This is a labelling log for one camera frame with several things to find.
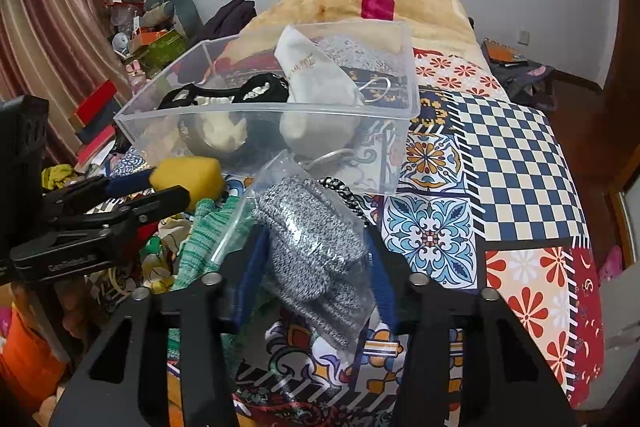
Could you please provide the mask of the yellow sponge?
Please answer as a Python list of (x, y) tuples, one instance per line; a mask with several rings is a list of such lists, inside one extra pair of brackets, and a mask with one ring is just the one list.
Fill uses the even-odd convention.
[(169, 157), (155, 167), (149, 180), (155, 191), (181, 186), (189, 192), (186, 209), (194, 213), (202, 199), (217, 200), (226, 187), (219, 161), (202, 156)]

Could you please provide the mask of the green knit sock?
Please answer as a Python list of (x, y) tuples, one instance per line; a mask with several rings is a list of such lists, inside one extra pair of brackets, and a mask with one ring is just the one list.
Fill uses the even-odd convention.
[[(188, 288), (202, 275), (218, 272), (221, 261), (214, 261), (216, 251), (224, 233), (227, 232), (235, 207), (239, 204), (238, 196), (228, 196), (226, 201), (218, 205), (211, 199), (202, 199), (196, 205), (191, 231), (181, 243), (178, 251), (178, 268), (170, 291), (181, 291)], [(222, 334), (224, 355), (233, 361), (240, 356), (243, 341), (240, 335)], [(180, 332), (169, 329), (168, 359), (180, 359)]]

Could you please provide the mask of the black and cream bra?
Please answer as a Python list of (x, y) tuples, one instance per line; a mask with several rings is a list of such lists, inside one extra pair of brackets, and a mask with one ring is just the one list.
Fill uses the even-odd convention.
[(279, 113), (225, 110), (230, 104), (284, 103), (288, 82), (272, 72), (261, 72), (242, 86), (213, 89), (188, 83), (169, 91), (160, 109), (196, 107), (179, 115), (177, 130), (195, 156), (217, 159), (227, 170), (248, 170), (273, 158), (285, 148)]

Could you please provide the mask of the grey knit item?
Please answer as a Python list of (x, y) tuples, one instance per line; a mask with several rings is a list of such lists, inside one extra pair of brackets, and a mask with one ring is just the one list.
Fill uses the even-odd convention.
[(233, 210), (213, 250), (216, 268), (248, 244), (255, 225), (268, 232), (258, 284), (334, 349), (354, 352), (375, 307), (364, 222), (282, 150), (258, 170)]

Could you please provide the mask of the cream white cloth bag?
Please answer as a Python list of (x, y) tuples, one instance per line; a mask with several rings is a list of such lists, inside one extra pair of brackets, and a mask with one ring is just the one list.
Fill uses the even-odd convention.
[[(352, 78), (310, 39), (293, 26), (280, 35), (274, 57), (288, 80), (288, 103), (329, 106), (363, 106), (363, 97)], [(282, 114), (280, 132), (295, 154), (308, 159), (341, 150), (354, 137), (360, 118), (319, 113)]]

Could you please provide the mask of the floral fabric scrunchie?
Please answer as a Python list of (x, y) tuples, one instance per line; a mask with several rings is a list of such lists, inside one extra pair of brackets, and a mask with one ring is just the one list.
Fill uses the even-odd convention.
[(184, 212), (160, 220), (156, 232), (138, 252), (127, 268), (110, 268), (104, 272), (106, 289), (117, 298), (128, 297), (137, 287), (152, 294), (165, 294), (174, 285), (181, 244), (192, 228), (192, 219)]

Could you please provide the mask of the red box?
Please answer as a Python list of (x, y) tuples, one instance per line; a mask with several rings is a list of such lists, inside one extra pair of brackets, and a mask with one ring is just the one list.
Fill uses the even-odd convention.
[(75, 131), (84, 129), (117, 94), (112, 80), (105, 80), (67, 118)]

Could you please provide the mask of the striped brown curtain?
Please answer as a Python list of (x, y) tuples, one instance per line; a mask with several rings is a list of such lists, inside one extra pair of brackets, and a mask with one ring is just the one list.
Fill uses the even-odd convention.
[(68, 120), (106, 80), (130, 98), (124, 65), (110, 43), (112, 0), (1, 0), (1, 98), (49, 102), (47, 154), (67, 164), (81, 143)]

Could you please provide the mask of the pink rabbit doll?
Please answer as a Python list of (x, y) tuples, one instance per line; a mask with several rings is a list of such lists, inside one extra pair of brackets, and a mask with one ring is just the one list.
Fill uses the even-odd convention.
[(137, 94), (141, 89), (144, 88), (146, 83), (148, 82), (148, 78), (146, 78), (145, 72), (142, 69), (138, 60), (133, 60), (129, 64), (126, 65), (126, 72), (128, 75), (128, 83), (133, 94)]

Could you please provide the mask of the grey green plush toy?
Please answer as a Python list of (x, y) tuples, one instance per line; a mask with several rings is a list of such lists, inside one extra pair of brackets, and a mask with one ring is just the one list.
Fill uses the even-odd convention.
[(144, 0), (141, 26), (152, 28), (171, 23), (181, 37), (192, 39), (203, 29), (193, 0)]

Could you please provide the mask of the patchwork patterned bed sheet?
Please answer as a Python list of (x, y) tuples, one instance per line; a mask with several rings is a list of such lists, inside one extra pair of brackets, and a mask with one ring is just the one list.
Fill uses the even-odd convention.
[[(582, 404), (603, 365), (602, 312), (585, 213), (549, 121), (460, 56), (418, 49), (414, 64), (421, 113), (397, 191), (358, 206), (413, 271), (456, 291), (497, 289), (570, 404)], [(408, 349), (372, 315), (343, 362), (302, 319), (271, 309), (236, 371), (239, 422), (386, 426)]]

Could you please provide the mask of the dark purple jacket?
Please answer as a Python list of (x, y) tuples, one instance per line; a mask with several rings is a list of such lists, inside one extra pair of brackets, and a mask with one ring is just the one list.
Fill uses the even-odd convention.
[(237, 35), (256, 15), (254, 1), (231, 0), (204, 24), (200, 39), (215, 40)]

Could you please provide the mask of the clear plastic storage bin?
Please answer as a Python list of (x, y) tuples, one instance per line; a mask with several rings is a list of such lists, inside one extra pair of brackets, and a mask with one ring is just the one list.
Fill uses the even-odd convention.
[[(410, 122), (420, 113), (407, 27), (384, 20), (348, 20), (293, 27), (352, 78), (362, 94), (363, 106), (323, 108), (286, 101), (230, 104), (224, 109), (279, 113), (281, 117), (288, 110), (319, 113), (324, 109), (336, 116), (357, 116), (360, 125), (352, 141), (341, 150), (317, 159), (295, 154), (286, 143), (283, 150), (288, 150), (315, 178), (334, 176), (352, 191), (360, 193), (395, 193)], [(284, 30), (285, 27), (265, 27), (232, 37), (201, 41), (159, 72), (124, 106), (115, 117), (119, 128), (152, 166), (171, 156), (195, 156), (180, 139), (177, 124), (181, 113), (196, 113), (198, 109), (160, 109), (158, 106), (163, 97), (188, 83), (213, 89), (240, 87), (261, 72), (272, 72), (285, 79), (285, 73), (274, 57)], [(222, 166), (221, 169), (232, 176), (251, 176), (269, 160), (248, 170), (227, 170)]]

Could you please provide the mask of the grey pink backpack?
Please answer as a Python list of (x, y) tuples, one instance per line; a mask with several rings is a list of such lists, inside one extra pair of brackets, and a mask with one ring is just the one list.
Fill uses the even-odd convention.
[(554, 113), (558, 108), (553, 86), (555, 69), (537, 63), (514, 49), (485, 39), (480, 46), (491, 74), (511, 102)]

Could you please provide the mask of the beige patchwork blanket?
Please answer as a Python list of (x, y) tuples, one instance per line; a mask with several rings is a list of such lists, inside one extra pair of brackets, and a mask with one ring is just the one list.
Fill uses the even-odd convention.
[(387, 20), (408, 26), (421, 50), (454, 54), (484, 67), (468, 14), (460, 0), (281, 0), (254, 17), (247, 30), (341, 20)]

